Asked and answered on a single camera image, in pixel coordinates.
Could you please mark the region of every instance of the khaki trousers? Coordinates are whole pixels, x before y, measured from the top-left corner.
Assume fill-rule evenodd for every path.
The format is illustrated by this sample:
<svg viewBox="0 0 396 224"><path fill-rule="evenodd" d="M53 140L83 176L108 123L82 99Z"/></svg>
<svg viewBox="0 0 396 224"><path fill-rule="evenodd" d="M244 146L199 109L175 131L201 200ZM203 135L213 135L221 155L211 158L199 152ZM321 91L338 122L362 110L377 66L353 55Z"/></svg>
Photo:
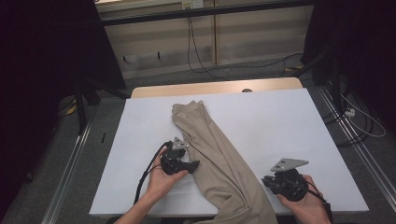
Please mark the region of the khaki trousers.
<svg viewBox="0 0 396 224"><path fill-rule="evenodd" d="M174 105L172 120L189 144L198 188L219 213L200 223L275 224L276 216L259 180L221 129L209 117L202 101Z"/></svg>

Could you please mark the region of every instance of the floor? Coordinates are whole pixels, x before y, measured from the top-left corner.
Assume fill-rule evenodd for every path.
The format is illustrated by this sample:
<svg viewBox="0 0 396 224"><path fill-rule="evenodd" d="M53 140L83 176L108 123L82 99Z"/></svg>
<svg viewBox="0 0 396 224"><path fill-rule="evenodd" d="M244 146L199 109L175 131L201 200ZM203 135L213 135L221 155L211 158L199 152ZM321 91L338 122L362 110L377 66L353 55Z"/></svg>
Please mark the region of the floor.
<svg viewBox="0 0 396 224"><path fill-rule="evenodd" d="M139 86L291 76L292 72L285 72L283 62L264 66L275 62L277 60L227 65L225 68L210 70L210 74L186 70L160 76L137 77L126 80L126 84L128 92L130 92ZM286 67L300 65L299 56L286 60L285 65ZM383 193L388 190L387 187L391 189L393 183L396 183L395 132L386 127L387 133L383 137L368 136L362 142L351 144L347 134L353 132L349 126L354 126L348 126L346 118L337 119L337 114L332 113L331 100L328 100L331 97L328 93L329 84L315 86L310 74L300 77L300 80L308 89L319 114L323 117L335 144L339 146L339 152L370 208L367 213L335 215L334 223L396 223L396 208L389 204L392 197L395 198L395 191L394 189L390 191L388 196ZM101 173L106 165L106 157L111 149L112 139L120 122L124 101L105 92L99 93L102 98L99 106L86 105L86 109L89 111L91 130L79 155L75 157L77 162L74 171L71 172L69 188L65 191L64 198L61 199L59 210L51 219L52 223L107 223L108 221L108 218L91 217L88 213ZM349 94L347 99L362 111L369 113L370 110L357 94ZM373 109L371 111L372 117L376 118L375 111ZM354 120L358 127L363 128L366 125L365 130L370 131L372 122L358 110ZM358 135L360 134L356 127L353 130ZM33 180L26 182L21 187L19 195L9 207L7 215L2 221L3 224L40 223L45 219L52 197L59 189L58 184L64 176L65 167L67 163L70 163L69 159L76 147L77 132L78 116L76 113L59 119L47 152L33 171ZM383 130L373 123L371 133L381 135L382 132ZM379 170L377 168L368 169L367 161L376 161ZM390 185L387 183L385 183L385 187L378 185L384 179L373 177L376 175L384 177ZM148 217L145 219L145 223L159 222L158 218Z"/></svg>

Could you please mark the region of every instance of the wall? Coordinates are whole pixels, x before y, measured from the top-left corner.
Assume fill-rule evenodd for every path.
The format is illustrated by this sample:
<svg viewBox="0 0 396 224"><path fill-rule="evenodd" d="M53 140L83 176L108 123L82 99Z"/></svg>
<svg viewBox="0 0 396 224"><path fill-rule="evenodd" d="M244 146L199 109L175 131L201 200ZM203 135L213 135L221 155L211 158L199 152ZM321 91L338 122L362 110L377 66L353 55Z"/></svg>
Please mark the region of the wall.
<svg viewBox="0 0 396 224"><path fill-rule="evenodd" d="M206 0L204 4L221 7L257 2L261 1ZM175 0L96 5L102 18L181 10L181 2ZM213 66L303 52L311 12L312 7L293 7L192 18L200 59L204 66ZM125 79L190 69L187 19L109 26L106 32ZM192 67L200 67L192 39L190 61Z"/></svg>

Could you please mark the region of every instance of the black cable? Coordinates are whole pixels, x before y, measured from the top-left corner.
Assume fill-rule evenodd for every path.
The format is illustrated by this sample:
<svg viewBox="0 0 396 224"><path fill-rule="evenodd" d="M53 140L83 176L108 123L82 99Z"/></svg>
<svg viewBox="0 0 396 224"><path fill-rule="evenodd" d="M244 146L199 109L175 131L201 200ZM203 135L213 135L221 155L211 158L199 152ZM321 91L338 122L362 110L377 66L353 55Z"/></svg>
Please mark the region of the black cable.
<svg viewBox="0 0 396 224"><path fill-rule="evenodd" d="M349 90L346 89L346 91L343 93L343 95L348 95L348 92L349 92ZM342 105L343 108L342 108L341 114L340 114L340 115L337 115L337 117L335 117L335 118L332 119L332 120L326 121L326 122L325 122L325 125L331 124L331 123L333 123L333 122L335 122L335 121L341 119L341 118L345 115L346 108L347 108L346 103L347 103L347 101L344 101L344 104Z"/></svg>
<svg viewBox="0 0 396 224"><path fill-rule="evenodd" d="M321 60L325 59L328 56L327 50L323 50L315 59L313 59L311 62L307 63L303 68L295 72L292 76L293 77L300 77L303 74L305 74L307 71L309 71L311 68L317 65L318 62Z"/></svg>
<svg viewBox="0 0 396 224"><path fill-rule="evenodd" d="M294 183L294 182L292 182L292 181L289 181L289 180L285 180L285 182L288 182L288 183L292 184L294 187L297 187L297 188L300 188L300 189L305 190L306 192L309 192L310 194L312 194L312 195L314 195L315 197L317 197L318 199L320 199L323 203L326 203L326 202L327 202L322 196L320 196L319 193L315 193L314 191L312 191L312 190L310 190L310 189L307 189L306 187L304 187L304 186L302 186L302 185L298 185L298 184L296 184L296 183Z"/></svg>
<svg viewBox="0 0 396 224"><path fill-rule="evenodd" d="M194 72L194 73L208 73L208 74L209 74L210 76L212 76L212 77L217 77L217 76L214 76L214 75L210 74L209 72L210 72L210 71L213 71L213 70L228 69L228 68L261 68L261 67L271 66L271 65L274 65L274 64L277 64L277 63L285 62L288 58L291 58L291 57L293 57L293 56L303 55L302 53L295 53L295 54L288 55L288 56L286 56L285 58L283 58L283 59L281 59L281 60L279 60L279 61L276 61L276 62L274 62L274 63L268 63L268 64L262 64L262 65L233 65L233 66L213 67L213 68L209 68L209 69L208 69L208 68L204 68L203 65L202 65L202 63L201 63L200 57L199 57L199 55L198 55L198 50L197 50L197 48L196 48L196 43L195 43L195 37L194 37L194 32L193 32L193 27L192 27L192 20L191 20L191 18L188 18L188 22L189 22L189 49L188 49L188 54L187 54L187 61L188 61L190 70L191 70L192 72ZM191 42L191 35L192 35L192 40L193 40L194 47L195 47L195 52L196 52L196 55L198 56L198 61L199 61L200 65L201 65L201 67L204 69L204 71L195 70L195 69L193 69L193 68L191 67L191 63L190 63L190 48L191 48L191 47L190 47L190 42Z"/></svg>
<svg viewBox="0 0 396 224"><path fill-rule="evenodd" d="M161 149L163 149L163 147L169 147L172 144L171 141L169 142L165 142L162 146L160 146L160 148L157 150L157 152L155 153L154 157L152 158L151 162L148 165L148 168L146 169L146 171L143 173L142 178L140 178L139 180L139 184L137 186L136 189L136 195L134 196L134 204L137 203L137 201L139 201L139 197L140 197L140 190L142 189L143 183L145 182L146 177L148 176L149 172L151 172L150 167L152 165L152 163L154 163L155 158L157 158L158 154L160 154Z"/></svg>
<svg viewBox="0 0 396 224"><path fill-rule="evenodd" d="M356 103L358 104L358 107L362 109L362 106L361 106L361 104L359 103L359 100L355 97L354 94L352 94L352 96L353 96L354 100L356 101ZM371 111L370 107L367 106L367 109L368 109L368 111L369 111L369 115L372 116L372 111ZM367 130L367 125L368 125L368 121L367 121L367 120L368 120L368 119L367 119L367 116L364 116L364 128L363 128L364 131ZM373 122L371 121L369 125L370 125L370 128L369 128L369 131L367 131L367 133L372 133L373 128L374 128L374 124L373 124ZM347 140L347 141L345 141L345 142L343 142L343 143L337 144L337 146L338 146L338 147L349 147L349 146L356 145L356 144L358 144L358 143L360 143L360 142L363 142L363 141L366 140L367 137L369 136L367 133L365 133L365 132L360 132L360 133L359 133L357 136L355 136L354 138L349 139L349 140Z"/></svg>
<svg viewBox="0 0 396 224"><path fill-rule="evenodd" d="M159 167L159 166L161 166L161 165L163 165L163 164L160 163L160 164L158 164L158 165L156 165L156 166L151 167L151 169L149 169L148 173L151 173L152 170L154 170L155 168L157 168L157 167Z"/></svg>
<svg viewBox="0 0 396 224"><path fill-rule="evenodd" d="M190 69L191 69L193 72L195 72L195 71L191 68L191 65L190 65L190 42L191 42L191 38L190 38L190 29L191 29L191 35L192 35L192 41L193 41L193 43L194 43L195 53L196 53L196 55L197 55L197 57L198 57L198 62L199 62L199 64L201 65L201 67L205 70L205 72L206 72L208 75L210 75L210 76L212 76L212 77L216 77L216 78L220 78L220 79L223 79L223 80L226 80L226 81L230 81L230 79L228 79L228 78L225 78L225 77L218 77L218 76L212 75L212 74L209 73L209 71L206 70L206 68L204 68L204 65L202 64L201 58L199 57L199 54L198 54L197 45L196 45L196 43L195 43L194 30L193 30L193 27L192 27L192 20L191 20L190 17L188 17L187 19L188 19L188 22L189 22L189 52L188 52L187 60L188 60Z"/></svg>
<svg viewBox="0 0 396 224"><path fill-rule="evenodd" d="M330 223L333 223L333 219L332 219L332 206L320 195L319 190L317 189L317 187L316 187L314 184L312 184L312 183L310 183L310 182L308 182L308 181L306 181L306 180L305 180L305 182L308 183L310 186L312 186L312 188L314 188L314 189L317 191L317 194L318 194L318 196L319 196L319 199L322 201L324 210L325 210L326 213L327 213L327 217L329 218Z"/></svg>
<svg viewBox="0 0 396 224"><path fill-rule="evenodd" d="M285 69L286 69L286 63L285 60L283 60L283 70L279 77L282 77L285 74Z"/></svg>

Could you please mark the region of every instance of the human hand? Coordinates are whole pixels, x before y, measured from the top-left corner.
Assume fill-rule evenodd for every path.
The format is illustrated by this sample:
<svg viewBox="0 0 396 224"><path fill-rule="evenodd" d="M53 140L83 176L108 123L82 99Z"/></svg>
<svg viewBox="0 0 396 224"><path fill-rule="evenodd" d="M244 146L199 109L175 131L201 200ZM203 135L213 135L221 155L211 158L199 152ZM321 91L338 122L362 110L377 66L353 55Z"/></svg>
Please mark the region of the human hand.
<svg viewBox="0 0 396 224"><path fill-rule="evenodd" d="M315 186L314 180L311 176L304 175L304 179ZM312 185L308 184L308 188L316 192L317 190ZM288 201L283 195L280 194L277 194L276 197L304 224L331 223L323 206L323 202L309 192L307 192L299 202Z"/></svg>
<svg viewBox="0 0 396 224"><path fill-rule="evenodd" d="M189 173L188 171L183 170L174 175L167 175L161 167L161 155L165 151L166 147L160 151L152 164L153 169L149 174L148 189L145 193L146 195L153 197L156 201L159 201L163 196L165 196L178 180Z"/></svg>

